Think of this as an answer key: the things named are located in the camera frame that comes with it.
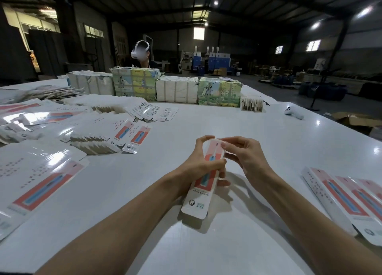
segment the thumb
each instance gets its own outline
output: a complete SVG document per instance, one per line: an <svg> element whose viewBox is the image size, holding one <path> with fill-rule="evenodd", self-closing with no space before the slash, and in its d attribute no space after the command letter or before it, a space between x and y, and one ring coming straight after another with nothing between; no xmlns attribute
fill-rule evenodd
<svg viewBox="0 0 382 275"><path fill-rule="evenodd" d="M210 172L213 170L220 170L225 168L225 164L227 162L226 159L217 159L215 161L205 161L206 171Z"/></svg>
<svg viewBox="0 0 382 275"><path fill-rule="evenodd" d="M237 146L233 145L232 143L229 143L226 141L222 141L222 148L225 151L230 152L232 154L238 154L238 152L241 150L240 147L237 147Z"/></svg>

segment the person's right hand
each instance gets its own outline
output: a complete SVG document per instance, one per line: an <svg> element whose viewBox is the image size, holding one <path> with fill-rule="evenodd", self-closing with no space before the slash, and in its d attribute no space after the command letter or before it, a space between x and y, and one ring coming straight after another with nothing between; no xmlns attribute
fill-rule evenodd
<svg viewBox="0 0 382 275"><path fill-rule="evenodd" d="M276 175L257 140L240 136L220 138L220 140L223 141L222 148L230 152L224 157L237 162L251 183L255 183L254 180L268 180Z"/></svg>

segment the stand base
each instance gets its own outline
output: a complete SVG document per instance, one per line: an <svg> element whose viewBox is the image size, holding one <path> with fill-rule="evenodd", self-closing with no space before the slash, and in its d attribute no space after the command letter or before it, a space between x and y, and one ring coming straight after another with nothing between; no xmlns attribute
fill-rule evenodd
<svg viewBox="0 0 382 275"><path fill-rule="evenodd" d="M311 108L311 107L305 107L305 108L310 110L310 111L320 111L319 109L314 109L314 108Z"/></svg>

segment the white vr headset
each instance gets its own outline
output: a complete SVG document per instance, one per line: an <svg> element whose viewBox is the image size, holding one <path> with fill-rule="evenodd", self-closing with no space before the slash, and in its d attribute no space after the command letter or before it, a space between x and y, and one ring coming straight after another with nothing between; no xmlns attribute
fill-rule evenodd
<svg viewBox="0 0 382 275"><path fill-rule="evenodd" d="M140 42L142 42L142 41L146 42L146 44L147 44L147 47L146 47L145 50L143 48L141 48L141 47L137 49L138 44ZM147 58L146 52L147 52L147 50L149 50L149 47L150 47L150 44L147 41L144 41L144 40L138 41L137 44L135 45L135 48L130 53L131 54L131 58L138 59L138 60L146 59Z"/></svg>

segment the forearm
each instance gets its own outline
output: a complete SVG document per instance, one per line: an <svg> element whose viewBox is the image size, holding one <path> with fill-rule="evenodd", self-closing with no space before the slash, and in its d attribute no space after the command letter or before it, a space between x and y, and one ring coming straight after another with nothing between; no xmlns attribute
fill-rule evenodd
<svg viewBox="0 0 382 275"><path fill-rule="evenodd" d="M272 173L255 187L288 225L322 274L381 274L382 260Z"/></svg>
<svg viewBox="0 0 382 275"><path fill-rule="evenodd" d="M125 274L162 215L177 198L169 173L59 251L37 275Z"/></svg>

